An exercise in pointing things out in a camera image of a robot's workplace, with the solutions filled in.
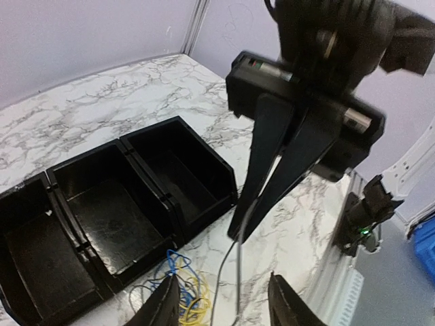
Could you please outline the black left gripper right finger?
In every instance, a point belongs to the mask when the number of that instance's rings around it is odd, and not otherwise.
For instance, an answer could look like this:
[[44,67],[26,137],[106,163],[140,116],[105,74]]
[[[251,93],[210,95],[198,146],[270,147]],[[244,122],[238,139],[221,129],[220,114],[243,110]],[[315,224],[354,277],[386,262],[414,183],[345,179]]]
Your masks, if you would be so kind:
[[268,282],[271,326],[326,326],[280,274],[271,272]]

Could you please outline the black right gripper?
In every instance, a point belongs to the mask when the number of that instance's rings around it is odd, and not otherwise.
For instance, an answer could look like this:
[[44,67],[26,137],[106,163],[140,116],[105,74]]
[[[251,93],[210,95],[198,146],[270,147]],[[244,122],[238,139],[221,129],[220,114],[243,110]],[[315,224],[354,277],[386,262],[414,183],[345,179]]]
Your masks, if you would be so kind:
[[[280,62],[247,51],[233,60],[226,91],[228,109],[254,119],[247,176],[227,232],[231,238],[239,235],[240,243],[314,165],[313,173],[337,182],[368,157],[385,130],[385,115],[376,108],[351,94],[335,96],[306,86]],[[341,113],[309,109],[268,177],[294,113],[285,101],[301,95],[342,109],[343,127]]]

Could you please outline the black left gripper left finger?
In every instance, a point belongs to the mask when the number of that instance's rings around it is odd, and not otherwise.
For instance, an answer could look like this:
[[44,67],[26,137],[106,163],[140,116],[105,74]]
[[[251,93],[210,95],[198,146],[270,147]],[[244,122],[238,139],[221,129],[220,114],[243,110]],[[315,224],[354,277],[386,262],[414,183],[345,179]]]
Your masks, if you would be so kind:
[[125,326],[178,326],[179,283],[166,277]]

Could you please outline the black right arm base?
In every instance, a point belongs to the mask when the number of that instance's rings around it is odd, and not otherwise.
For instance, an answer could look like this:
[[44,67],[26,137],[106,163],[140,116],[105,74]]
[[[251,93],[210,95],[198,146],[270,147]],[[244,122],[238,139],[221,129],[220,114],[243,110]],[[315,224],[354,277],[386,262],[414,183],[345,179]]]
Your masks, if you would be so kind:
[[355,257],[359,246],[369,253],[376,252],[380,248],[381,237],[377,227],[390,219],[403,203],[394,200],[385,190],[382,178],[377,175],[369,181],[361,198],[353,192],[347,197],[333,244],[348,256]]

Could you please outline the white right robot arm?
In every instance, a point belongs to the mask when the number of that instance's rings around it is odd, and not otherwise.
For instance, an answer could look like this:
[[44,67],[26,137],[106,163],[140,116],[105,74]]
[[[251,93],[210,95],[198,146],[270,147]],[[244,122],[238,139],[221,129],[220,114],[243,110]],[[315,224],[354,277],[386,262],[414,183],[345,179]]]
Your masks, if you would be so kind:
[[424,75],[434,23],[391,1],[276,1],[281,58],[241,52],[228,108],[254,121],[245,184],[228,228],[244,242],[309,172],[331,182],[368,157],[385,116],[353,95],[377,68]]

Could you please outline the black middle storage bin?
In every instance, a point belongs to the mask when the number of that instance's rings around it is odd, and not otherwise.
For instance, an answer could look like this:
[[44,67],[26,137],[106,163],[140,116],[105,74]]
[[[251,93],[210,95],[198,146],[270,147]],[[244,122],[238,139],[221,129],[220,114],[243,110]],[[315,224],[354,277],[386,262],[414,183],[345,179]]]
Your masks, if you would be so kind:
[[121,141],[46,172],[71,231],[114,293],[184,243],[175,209]]

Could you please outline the black storage bin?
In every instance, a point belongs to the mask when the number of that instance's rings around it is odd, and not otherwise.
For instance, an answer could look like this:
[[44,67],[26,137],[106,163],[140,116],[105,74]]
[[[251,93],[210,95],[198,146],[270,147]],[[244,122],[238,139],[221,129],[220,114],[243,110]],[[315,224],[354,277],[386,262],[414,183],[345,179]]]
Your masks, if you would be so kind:
[[19,325],[66,325],[112,295],[45,173],[1,194],[1,303]]
[[175,209],[185,242],[236,205],[233,168],[181,117],[131,132],[120,140]]
[[71,231],[114,293],[184,243],[175,209],[121,141],[46,172]]

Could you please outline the black right storage bin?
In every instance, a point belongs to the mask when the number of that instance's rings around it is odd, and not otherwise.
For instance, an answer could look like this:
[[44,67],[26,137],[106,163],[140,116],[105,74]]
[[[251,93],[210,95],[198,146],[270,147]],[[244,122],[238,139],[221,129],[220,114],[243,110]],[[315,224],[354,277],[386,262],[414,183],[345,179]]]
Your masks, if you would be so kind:
[[120,140],[175,209],[185,242],[236,205],[233,168],[181,117],[131,132]]

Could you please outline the black left storage bin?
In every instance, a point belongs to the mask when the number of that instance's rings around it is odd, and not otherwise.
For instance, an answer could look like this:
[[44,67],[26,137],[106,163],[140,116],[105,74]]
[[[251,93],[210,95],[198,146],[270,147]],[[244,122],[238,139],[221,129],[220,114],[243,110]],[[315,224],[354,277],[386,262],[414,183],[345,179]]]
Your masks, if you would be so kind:
[[19,325],[66,325],[112,295],[45,173],[1,194],[1,303]]

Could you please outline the blue crate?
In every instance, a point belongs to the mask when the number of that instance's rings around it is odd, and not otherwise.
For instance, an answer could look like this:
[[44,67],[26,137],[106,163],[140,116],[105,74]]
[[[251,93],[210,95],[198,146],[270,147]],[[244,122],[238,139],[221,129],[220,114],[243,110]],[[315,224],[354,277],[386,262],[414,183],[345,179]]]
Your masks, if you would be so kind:
[[434,283],[434,219],[414,225],[407,231],[414,238],[414,253]]

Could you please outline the aluminium front table rail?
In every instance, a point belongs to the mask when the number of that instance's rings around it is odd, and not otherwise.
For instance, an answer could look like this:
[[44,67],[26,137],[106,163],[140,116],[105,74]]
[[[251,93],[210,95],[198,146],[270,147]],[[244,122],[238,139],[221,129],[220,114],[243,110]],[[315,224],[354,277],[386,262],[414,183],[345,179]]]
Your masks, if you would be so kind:
[[333,244],[344,213],[347,196],[360,194],[364,181],[354,171],[333,183],[322,200],[325,216],[321,230],[328,231],[326,249],[316,267],[304,299],[327,325],[349,325],[358,302],[363,277],[355,270],[356,258],[347,256]]

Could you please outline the aluminium right corner post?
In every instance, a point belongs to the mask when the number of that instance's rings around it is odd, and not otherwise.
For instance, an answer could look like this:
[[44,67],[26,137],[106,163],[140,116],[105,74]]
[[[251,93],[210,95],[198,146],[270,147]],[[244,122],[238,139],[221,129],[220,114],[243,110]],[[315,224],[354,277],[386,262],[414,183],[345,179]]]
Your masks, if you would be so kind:
[[181,47],[181,53],[191,56],[196,45],[198,35],[207,13],[210,0],[198,0],[195,3],[194,10],[186,31],[186,36]]

